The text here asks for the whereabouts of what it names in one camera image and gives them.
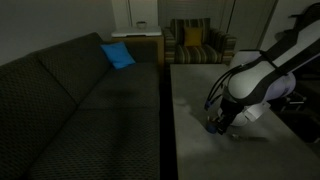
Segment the floor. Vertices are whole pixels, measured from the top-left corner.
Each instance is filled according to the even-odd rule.
[[[160,86],[160,177],[178,179],[170,84]]]

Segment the armchair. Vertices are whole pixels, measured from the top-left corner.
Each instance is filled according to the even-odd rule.
[[[200,45],[186,45],[188,27],[202,29]],[[236,38],[210,27],[210,18],[172,19],[163,29],[165,38],[165,79],[170,78],[170,64],[228,64],[234,55]]]

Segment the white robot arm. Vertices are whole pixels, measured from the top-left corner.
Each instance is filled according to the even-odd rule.
[[[239,124],[234,119],[257,119],[269,108],[268,100],[291,93],[296,82],[292,72],[319,57],[319,38],[320,20],[292,31],[268,51],[239,51],[205,104],[208,109],[215,102],[219,97],[214,97],[217,88],[228,79],[223,87],[220,117],[215,122],[218,133],[226,132],[230,124]]]

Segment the wall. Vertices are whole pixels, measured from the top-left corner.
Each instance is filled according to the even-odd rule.
[[[212,28],[228,25],[233,0],[159,0],[159,25],[169,27],[172,19],[210,18]]]
[[[276,0],[236,0],[228,33],[237,38],[235,51],[257,49]]]
[[[146,21],[148,26],[158,26],[158,0],[112,0],[112,5],[117,28],[131,26],[131,19],[134,27],[137,21]]]
[[[0,0],[0,65],[91,32],[115,30],[111,0]]]
[[[268,50],[277,42],[275,39],[277,33],[294,27],[295,18],[288,18],[290,15],[301,14],[308,6],[316,2],[319,0],[278,0],[260,49]]]

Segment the white table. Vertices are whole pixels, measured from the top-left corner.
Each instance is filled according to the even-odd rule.
[[[171,65],[178,177],[201,179],[320,179],[320,159],[273,112],[227,133],[269,142],[236,142],[205,129],[207,95],[225,65]]]

